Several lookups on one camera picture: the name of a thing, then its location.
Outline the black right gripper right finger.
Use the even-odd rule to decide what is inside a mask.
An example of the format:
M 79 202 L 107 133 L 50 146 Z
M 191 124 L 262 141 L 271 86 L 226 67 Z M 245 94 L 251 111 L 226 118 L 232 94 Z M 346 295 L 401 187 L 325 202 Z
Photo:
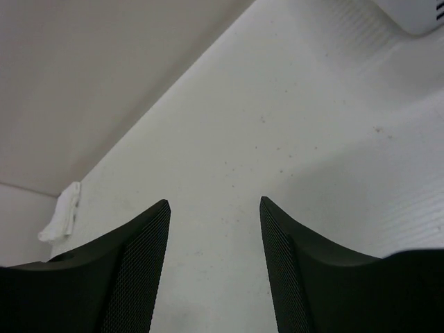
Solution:
M 280 332 L 442 332 L 443 250 L 377 258 L 341 246 L 259 205 Z

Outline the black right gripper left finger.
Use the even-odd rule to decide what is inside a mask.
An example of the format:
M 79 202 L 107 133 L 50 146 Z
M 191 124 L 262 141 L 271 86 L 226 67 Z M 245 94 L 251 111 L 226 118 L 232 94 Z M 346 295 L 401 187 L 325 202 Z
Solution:
M 1 331 L 149 332 L 170 219 L 160 200 L 48 262 L 1 268 Z

